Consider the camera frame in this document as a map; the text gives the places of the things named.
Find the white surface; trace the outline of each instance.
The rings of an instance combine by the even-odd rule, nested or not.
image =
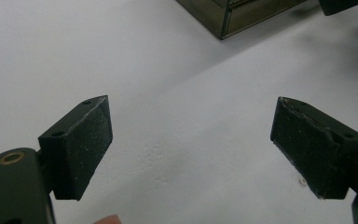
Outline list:
[[[351,223],[269,140],[277,97],[358,131],[358,7],[220,42],[175,1],[0,1],[0,152],[109,95],[114,142],[58,223]]]

